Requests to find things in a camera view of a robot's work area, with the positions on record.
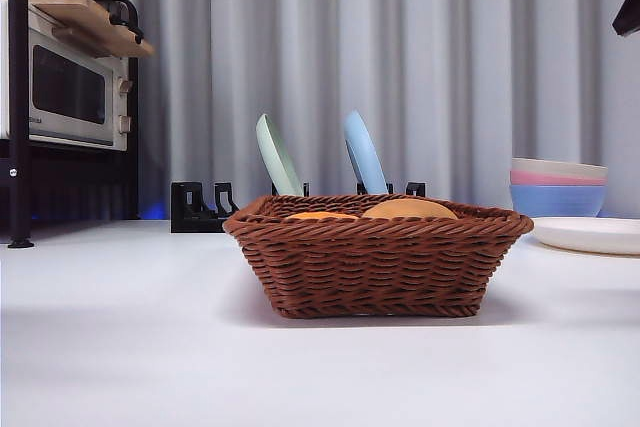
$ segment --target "pink bowl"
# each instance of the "pink bowl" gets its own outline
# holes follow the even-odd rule
[[[536,174],[523,170],[511,171],[512,185],[606,185],[607,179],[569,177],[566,175]]]

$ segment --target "microwave door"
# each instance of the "microwave door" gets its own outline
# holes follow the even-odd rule
[[[113,76],[90,57],[30,32],[30,133],[113,145]]]

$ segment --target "light green spoon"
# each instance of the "light green spoon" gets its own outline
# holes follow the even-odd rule
[[[284,146],[284,141],[275,124],[262,114],[256,124],[256,136],[258,147],[262,154],[262,160],[267,167],[273,185],[280,195],[304,195],[302,184],[293,161]]]

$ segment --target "microwave window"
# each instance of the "microwave window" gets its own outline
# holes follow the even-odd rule
[[[40,45],[33,47],[36,109],[104,124],[104,78]]]

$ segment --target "blue bowl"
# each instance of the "blue bowl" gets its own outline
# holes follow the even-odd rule
[[[604,185],[512,185],[513,208],[529,217],[595,217]]]

